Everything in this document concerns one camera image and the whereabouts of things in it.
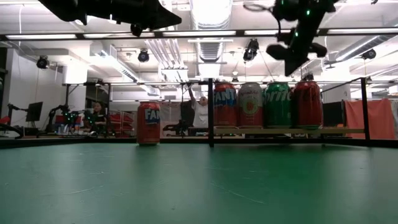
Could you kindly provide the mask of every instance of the woman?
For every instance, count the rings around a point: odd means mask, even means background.
[[[96,129],[98,131],[103,131],[106,129],[106,114],[105,114],[105,107],[102,103],[96,102],[94,104],[94,124],[96,125]]]
[[[195,99],[193,95],[191,85],[188,85],[189,95],[192,101],[192,109],[195,110],[195,117],[193,119],[194,128],[208,128],[208,105],[207,98],[201,97],[199,102]]]

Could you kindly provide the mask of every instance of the orange curtain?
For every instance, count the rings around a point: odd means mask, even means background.
[[[347,128],[364,128],[362,100],[345,101]],[[369,131],[371,139],[395,139],[394,117],[387,99],[368,101]],[[364,139],[364,134],[348,134]]]

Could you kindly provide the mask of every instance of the green soda can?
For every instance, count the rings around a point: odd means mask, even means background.
[[[292,92],[287,82],[269,83],[265,90],[265,125],[268,128],[289,128],[291,119]]]

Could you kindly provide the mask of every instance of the table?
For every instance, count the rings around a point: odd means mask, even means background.
[[[398,223],[398,150],[69,144],[0,150],[0,223]]]

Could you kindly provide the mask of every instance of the fluorescent light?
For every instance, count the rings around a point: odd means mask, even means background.
[[[219,35],[236,35],[233,30],[208,30],[208,31],[181,31],[181,32],[164,32],[164,37],[189,37],[189,36],[219,36]]]
[[[181,85],[181,83],[179,82],[160,82],[160,83],[156,83],[156,82],[147,82],[147,83],[141,83],[143,85]]]
[[[99,33],[99,34],[83,34],[86,38],[137,38],[131,33]],[[153,32],[143,32],[140,37],[155,37]]]
[[[330,29],[328,34],[378,34],[378,33],[397,33],[397,28],[370,28],[370,29]]]
[[[193,39],[188,40],[188,43],[232,43],[233,39]]]
[[[111,83],[112,86],[134,86],[138,85],[138,83]]]
[[[0,5],[2,4],[42,4],[39,1],[31,0],[31,1],[0,1]]]
[[[246,30],[244,35],[274,35],[278,30]]]
[[[9,40],[77,39],[75,34],[6,35]]]

